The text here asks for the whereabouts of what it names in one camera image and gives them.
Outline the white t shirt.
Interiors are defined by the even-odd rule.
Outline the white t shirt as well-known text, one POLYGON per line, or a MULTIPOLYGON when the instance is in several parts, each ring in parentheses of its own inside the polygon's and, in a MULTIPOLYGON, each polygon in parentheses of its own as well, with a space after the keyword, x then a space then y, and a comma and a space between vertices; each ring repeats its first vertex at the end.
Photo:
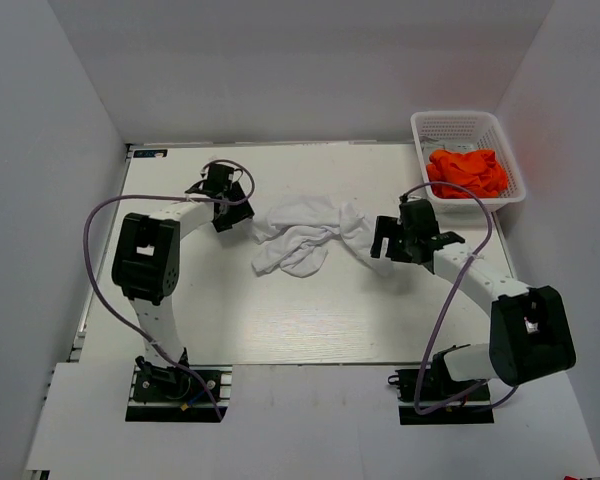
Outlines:
POLYGON ((350 202, 335 205, 327 196, 286 196, 250 221, 248 235, 261 246, 251 266, 258 275, 278 269, 306 278, 321 269, 327 243, 338 240, 358 261, 386 277, 393 273, 391 262, 370 255, 374 226, 372 217, 350 202))

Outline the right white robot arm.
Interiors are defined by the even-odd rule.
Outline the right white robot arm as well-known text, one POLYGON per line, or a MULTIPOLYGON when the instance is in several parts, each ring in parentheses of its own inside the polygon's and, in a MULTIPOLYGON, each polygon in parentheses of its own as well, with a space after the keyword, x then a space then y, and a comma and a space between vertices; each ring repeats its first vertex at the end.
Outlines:
POLYGON ((424 412, 469 399, 492 379, 516 388, 574 367, 575 347, 555 288, 531 287, 491 266, 462 236, 440 230, 427 200, 404 198, 399 211, 398 217, 377 218, 372 258, 426 268, 489 318, 483 344, 439 352, 427 345, 414 379, 400 386, 404 401, 424 412))

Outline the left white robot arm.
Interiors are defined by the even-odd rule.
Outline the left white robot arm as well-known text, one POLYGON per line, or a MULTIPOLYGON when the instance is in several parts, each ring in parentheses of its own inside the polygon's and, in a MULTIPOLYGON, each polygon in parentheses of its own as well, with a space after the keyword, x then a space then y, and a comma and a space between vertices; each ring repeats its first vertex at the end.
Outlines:
POLYGON ((203 226, 222 233, 254 216, 252 193, 239 183, 245 173, 233 161, 211 161, 183 201, 123 219, 112 280, 130 302, 144 339, 145 354, 136 364, 168 398, 185 396, 192 378, 172 303, 180 276, 181 241, 203 226))

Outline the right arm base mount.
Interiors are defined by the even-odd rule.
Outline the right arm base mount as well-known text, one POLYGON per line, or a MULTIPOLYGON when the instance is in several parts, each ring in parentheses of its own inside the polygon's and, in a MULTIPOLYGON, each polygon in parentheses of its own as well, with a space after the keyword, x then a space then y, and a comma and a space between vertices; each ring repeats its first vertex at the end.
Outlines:
MULTIPOLYGON (((491 394, 486 384, 454 402, 427 415, 420 415, 414 408, 418 369, 398 369, 387 378, 387 384, 397 394, 399 424, 401 426, 454 426, 487 425, 494 423, 490 409, 491 394)), ((474 381, 454 383, 451 380, 438 380, 427 369, 420 393, 419 406, 422 409, 447 400, 471 387, 474 381)))

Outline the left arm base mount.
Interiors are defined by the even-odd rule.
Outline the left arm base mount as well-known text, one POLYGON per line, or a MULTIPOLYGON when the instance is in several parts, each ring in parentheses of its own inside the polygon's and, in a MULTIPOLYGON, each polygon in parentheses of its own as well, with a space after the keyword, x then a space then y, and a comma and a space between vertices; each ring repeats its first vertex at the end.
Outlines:
POLYGON ((232 368, 195 367, 218 406, 218 416, 202 384, 180 372, 177 383, 159 381, 138 366, 129 390, 125 421, 129 423, 220 423, 229 407, 232 368))

